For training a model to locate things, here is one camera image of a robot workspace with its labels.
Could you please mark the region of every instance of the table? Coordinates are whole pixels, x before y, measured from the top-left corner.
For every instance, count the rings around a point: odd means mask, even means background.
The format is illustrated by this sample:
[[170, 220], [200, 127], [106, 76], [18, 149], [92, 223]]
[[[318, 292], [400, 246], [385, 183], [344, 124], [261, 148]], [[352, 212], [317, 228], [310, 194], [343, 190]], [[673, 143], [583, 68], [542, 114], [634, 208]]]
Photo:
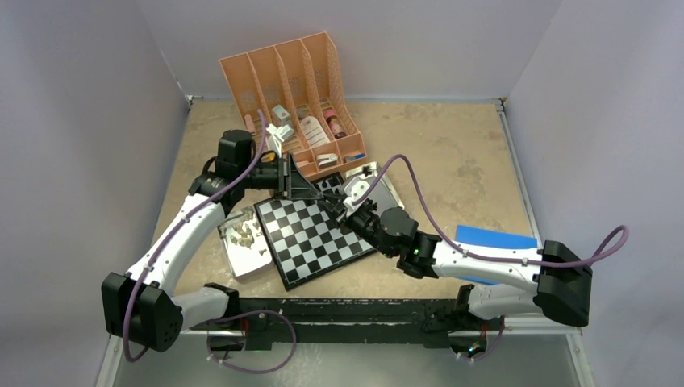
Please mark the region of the table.
[[[382, 164], [395, 153], [411, 160], [427, 206], [447, 234], [453, 235], [457, 224], [532, 234], [494, 103], [348, 102], [348, 110], [370, 160]], [[193, 103], [155, 239], [173, 220], [205, 161], [215, 156], [223, 132], [242, 126], [233, 102]], [[434, 233], [406, 167], [397, 162], [388, 175], [419, 229]], [[268, 197], [265, 191], [248, 191], [236, 208]], [[465, 283], [455, 278], [416, 280], [396, 269], [396, 260], [373, 254], [286, 292], [275, 266], [238, 282], [218, 233], [212, 233], [182, 274], [175, 294], [216, 282], [238, 289], [242, 297], [454, 298]]]

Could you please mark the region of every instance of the gray floor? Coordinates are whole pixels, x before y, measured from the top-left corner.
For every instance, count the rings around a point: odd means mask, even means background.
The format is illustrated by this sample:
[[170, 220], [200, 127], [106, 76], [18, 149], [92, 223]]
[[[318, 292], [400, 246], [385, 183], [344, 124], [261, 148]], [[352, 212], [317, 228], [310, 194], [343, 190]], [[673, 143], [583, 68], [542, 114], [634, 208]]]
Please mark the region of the gray floor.
[[[231, 361], [270, 368], [287, 356], [289, 344], [272, 351], [241, 352]], [[150, 351], [119, 366], [117, 386], [578, 386], [564, 335], [505, 335], [487, 359], [473, 366], [450, 350], [407, 344], [302, 344], [292, 361], [268, 375], [248, 375], [206, 361], [206, 338], [182, 335], [172, 348]]]

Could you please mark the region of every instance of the chessboard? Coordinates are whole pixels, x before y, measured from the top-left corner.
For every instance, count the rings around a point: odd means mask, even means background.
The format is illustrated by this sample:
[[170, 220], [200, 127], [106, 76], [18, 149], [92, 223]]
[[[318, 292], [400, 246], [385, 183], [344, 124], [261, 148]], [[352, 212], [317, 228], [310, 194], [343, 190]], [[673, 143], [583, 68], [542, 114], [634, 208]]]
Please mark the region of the chessboard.
[[[312, 184], [339, 194], [343, 182], [334, 173]], [[286, 290], [374, 252], [353, 231], [335, 228], [316, 202], [270, 198], [254, 208]]]

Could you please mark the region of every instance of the robotic arm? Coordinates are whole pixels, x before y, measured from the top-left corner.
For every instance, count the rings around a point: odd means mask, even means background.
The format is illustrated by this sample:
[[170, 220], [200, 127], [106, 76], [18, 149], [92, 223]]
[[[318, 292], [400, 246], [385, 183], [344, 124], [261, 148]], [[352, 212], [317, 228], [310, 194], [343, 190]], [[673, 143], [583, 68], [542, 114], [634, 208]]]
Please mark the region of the robotic arm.
[[[375, 214], [377, 206], [366, 200], [352, 204], [369, 189], [367, 180], [354, 178], [345, 185], [345, 195], [323, 195], [299, 174], [287, 155], [259, 162], [239, 184], [206, 204], [192, 217], [187, 214], [226, 188], [243, 173], [255, 152], [246, 131], [226, 131], [219, 141], [218, 155], [204, 166], [185, 199], [172, 226], [157, 240], [149, 253], [124, 274], [110, 273], [102, 283], [106, 328], [122, 336], [124, 315], [136, 281], [147, 269], [148, 275], [135, 296], [129, 323], [130, 340], [163, 352], [181, 330], [214, 318], [239, 313], [239, 294], [217, 284], [207, 284], [198, 292], [173, 297], [181, 273], [204, 239], [227, 220], [246, 189], [272, 189], [277, 198], [318, 200], [331, 219], [348, 227], [388, 257], [398, 256], [397, 267], [415, 277], [476, 277], [497, 285], [465, 285], [458, 292], [457, 309], [471, 318], [490, 320], [502, 315], [543, 313], [550, 319], [575, 327], [588, 322], [592, 271], [578, 268], [546, 268], [526, 264], [476, 260], [452, 248], [438, 235], [418, 230], [418, 223], [400, 207]], [[211, 164], [214, 171], [209, 171]], [[156, 264], [148, 259], [174, 225], [184, 222], [166, 244]], [[551, 262], [579, 260], [562, 243], [547, 241], [543, 249], [506, 250], [461, 245], [467, 252], [484, 256], [539, 258]]]

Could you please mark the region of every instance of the white wall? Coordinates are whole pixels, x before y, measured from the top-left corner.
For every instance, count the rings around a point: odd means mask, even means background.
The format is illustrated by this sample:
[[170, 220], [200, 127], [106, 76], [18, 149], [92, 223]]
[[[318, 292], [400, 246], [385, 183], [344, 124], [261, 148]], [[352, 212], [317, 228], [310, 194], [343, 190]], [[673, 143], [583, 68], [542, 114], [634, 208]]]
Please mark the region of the white wall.
[[684, 2], [564, 0], [507, 104], [545, 238], [594, 266], [598, 385], [684, 385]]
[[0, 384], [92, 385], [187, 106], [133, 0], [2, 0], [0, 52]]
[[560, 0], [139, 0], [186, 94], [230, 96], [219, 59], [328, 31], [348, 97], [508, 95]]

